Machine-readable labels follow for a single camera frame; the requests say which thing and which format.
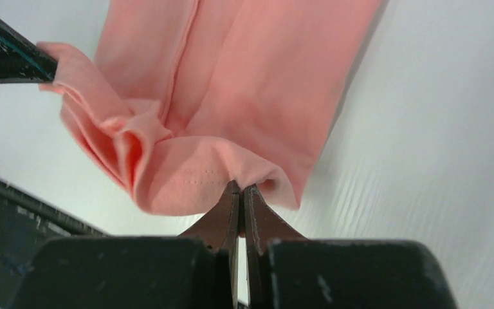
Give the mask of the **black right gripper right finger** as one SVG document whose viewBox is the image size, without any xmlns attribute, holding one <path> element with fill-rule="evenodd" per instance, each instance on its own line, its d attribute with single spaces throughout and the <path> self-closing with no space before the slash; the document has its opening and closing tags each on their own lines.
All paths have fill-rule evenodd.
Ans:
<svg viewBox="0 0 494 309">
<path fill-rule="evenodd" d="M 307 239 L 243 192 L 250 308 L 456 308 L 435 256 L 407 239 Z"/>
</svg>

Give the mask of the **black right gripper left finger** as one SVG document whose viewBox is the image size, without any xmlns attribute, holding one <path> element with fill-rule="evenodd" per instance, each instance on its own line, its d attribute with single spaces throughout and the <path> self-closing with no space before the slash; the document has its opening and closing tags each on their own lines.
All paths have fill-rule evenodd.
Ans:
<svg viewBox="0 0 494 309">
<path fill-rule="evenodd" d="M 237 308 L 240 189 L 179 236 L 55 238 L 28 265 L 12 308 Z"/>
</svg>

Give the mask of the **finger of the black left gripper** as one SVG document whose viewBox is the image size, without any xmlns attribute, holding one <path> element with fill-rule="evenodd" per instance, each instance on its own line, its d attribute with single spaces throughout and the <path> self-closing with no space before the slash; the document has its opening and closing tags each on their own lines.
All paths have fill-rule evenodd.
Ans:
<svg viewBox="0 0 494 309">
<path fill-rule="evenodd" d="M 0 84 L 49 84 L 58 62 L 0 19 Z"/>
</svg>

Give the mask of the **salmon pink t shirt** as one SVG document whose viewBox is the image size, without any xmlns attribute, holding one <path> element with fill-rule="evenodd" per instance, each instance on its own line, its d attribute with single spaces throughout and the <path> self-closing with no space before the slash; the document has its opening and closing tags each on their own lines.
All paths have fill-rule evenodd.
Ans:
<svg viewBox="0 0 494 309">
<path fill-rule="evenodd" d="M 379 1 L 112 1 L 94 59 L 43 90 L 92 161 L 151 214 L 211 209 L 227 183 L 299 208 Z"/>
</svg>

